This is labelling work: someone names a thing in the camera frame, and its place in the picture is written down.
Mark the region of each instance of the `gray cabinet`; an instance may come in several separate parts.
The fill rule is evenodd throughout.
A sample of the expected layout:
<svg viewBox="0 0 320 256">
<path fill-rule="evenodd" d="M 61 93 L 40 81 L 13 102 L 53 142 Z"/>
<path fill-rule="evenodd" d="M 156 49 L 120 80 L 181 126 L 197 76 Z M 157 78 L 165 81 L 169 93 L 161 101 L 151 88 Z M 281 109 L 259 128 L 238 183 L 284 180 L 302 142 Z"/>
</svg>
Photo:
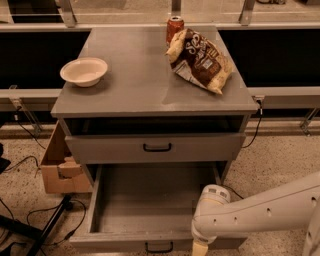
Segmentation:
<svg viewBox="0 0 320 256">
<path fill-rule="evenodd" d="M 193 27 L 228 54 L 213 26 Z M 66 83 L 52 110 L 94 186 L 83 252 L 191 249 L 203 186 L 224 179 L 257 110 L 236 67 L 223 95 L 172 73 L 166 27 L 94 28 L 81 56 L 109 71 L 94 87 Z M 245 237 L 218 239 L 237 248 Z"/>
</svg>

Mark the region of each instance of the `open drawer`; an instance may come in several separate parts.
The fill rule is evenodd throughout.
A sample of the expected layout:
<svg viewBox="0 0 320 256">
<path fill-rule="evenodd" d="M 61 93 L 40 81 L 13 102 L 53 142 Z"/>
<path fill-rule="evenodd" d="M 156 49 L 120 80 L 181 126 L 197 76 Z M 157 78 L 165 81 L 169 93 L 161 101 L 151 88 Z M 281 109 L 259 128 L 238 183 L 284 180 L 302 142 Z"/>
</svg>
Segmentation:
<svg viewBox="0 0 320 256">
<path fill-rule="evenodd" d="M 202 188 L 215 183 L 214 163 L 100 165 L 88 233 L 70 239 L 80 252 L 190 250 L 191 220 Z M 246 238 L 219 238 L 235 249 Z"/>
</svg>

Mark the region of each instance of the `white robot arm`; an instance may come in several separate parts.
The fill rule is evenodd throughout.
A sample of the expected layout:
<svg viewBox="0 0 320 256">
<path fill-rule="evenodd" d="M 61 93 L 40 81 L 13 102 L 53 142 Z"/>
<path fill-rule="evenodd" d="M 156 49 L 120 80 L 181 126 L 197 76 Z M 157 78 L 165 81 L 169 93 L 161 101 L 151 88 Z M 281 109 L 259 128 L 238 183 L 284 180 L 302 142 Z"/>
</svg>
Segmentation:
<svg viewBox="0 0 320 256">
<path fill-rule="evenodd" d="M 303 255 L 312 255 L 320 242 L 319 196 L 320 172 L 233 203 L 225 188 L 208 185 L 192 219 L 192 255 L 204 256 L 218 236 L 307 228 L 309 222 Z"/>
</svg>

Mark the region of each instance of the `soda can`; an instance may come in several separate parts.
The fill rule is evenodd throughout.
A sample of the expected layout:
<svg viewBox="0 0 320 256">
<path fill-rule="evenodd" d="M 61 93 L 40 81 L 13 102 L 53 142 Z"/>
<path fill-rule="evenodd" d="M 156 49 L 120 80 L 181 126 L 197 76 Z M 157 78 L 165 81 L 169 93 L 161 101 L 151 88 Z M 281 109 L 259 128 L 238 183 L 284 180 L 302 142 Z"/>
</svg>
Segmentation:
<svg viewBox="0 0 320 256">
<path fill-rule="evenodd" d="M 170 45 L 170 42 L 175 33 L 184 29 L 184 21 L 180 16 L 173 16 L 167 22 L 167 46 Z"/>
</svg>

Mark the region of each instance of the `drawer handle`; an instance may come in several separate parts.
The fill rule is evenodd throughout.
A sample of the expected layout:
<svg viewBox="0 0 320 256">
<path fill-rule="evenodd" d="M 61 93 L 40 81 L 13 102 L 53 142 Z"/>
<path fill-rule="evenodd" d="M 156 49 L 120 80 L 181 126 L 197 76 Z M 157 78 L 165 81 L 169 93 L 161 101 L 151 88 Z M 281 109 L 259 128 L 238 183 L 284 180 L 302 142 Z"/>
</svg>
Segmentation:
<svg viewBox="0 0 320 256">
<path fill-rule="evenodd" d="M 143 144 L 143 150 L 146 152 L 168 152 L 172 148 L 172 144 L 169 143 L 166 148 L 150 148 L 147 144 Z"/>
<path fill-rule="evenodd" d="M 167 249 L 167 250 L 160 250 L 160 251 L 150 250 L 148 243 L 145 243 L 145 246 L 146 246 L 146 252 L 147 252 L 147 253 L 151 253 L 151 254 L 156 254 L 156 253 L 169 253 L 169 252 L 172 252 L 172 250 L 173 250 L 173 242 L 170 242 L 170 248 Z"/>
</svg>

